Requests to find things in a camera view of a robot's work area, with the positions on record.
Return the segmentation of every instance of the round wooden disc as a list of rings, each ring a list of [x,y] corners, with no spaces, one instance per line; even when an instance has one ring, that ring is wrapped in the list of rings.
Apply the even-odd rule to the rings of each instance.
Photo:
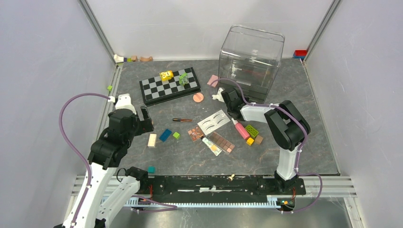
[[[200,103],[204,100],[204,96],[201,93],[196,93],[195,95],[193,95],[193,101]]]

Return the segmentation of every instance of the pen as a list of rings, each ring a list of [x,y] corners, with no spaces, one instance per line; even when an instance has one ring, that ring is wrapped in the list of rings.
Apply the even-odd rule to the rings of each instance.
[[[176,121],[176,122],[193,122],[193,120],[190,120],[190,119],[179,119],[179,118],[173,118],[172,121]]]

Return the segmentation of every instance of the chessboard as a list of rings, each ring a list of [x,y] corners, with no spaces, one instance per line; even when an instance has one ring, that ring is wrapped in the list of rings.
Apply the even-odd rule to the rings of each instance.
[[[188,82],[184,86],[179,84],[179,76],[187,73]],[[200,92],[200,84],[197,80],[193,67],[173,71],[173,78],[162,81],[161,77],[155,76],[140,81],[141,94],[146,106],[155,105],[175,98]]]

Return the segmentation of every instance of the pink eraser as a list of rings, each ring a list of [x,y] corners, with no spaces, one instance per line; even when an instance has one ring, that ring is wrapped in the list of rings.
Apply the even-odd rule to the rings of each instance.
[[[210,80],[209,80],[209,82],[207,83],[209,86],[212,86],[212,87],[216,87],[217,86],[217,83],[218,83],[218,81],[216,81],[216,82],[214,82],[214,83],[212,83],[214,80],[217,80],[218,79],[218,77],[216,76],[216,75],[212,75],[211,76],[211,78],[210,78]]]

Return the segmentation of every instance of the pink tube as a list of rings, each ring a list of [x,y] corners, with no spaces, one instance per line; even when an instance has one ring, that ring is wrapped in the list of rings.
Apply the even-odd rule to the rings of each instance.
[[[231,119],[232,119],[232,122],[233,122],[234,125],[235,125],[235,128],[236,128],[237,131],[240,133],[240,135],[242,136],[242,138],[245,139],[245,140],[246,140],[247,138],[249,138],[250,135],[249,135],[249,133],[246,131],[246,129],[242,126],[242,124],[239,123],[238,121],[234,120],[233,118],[231,118]]]

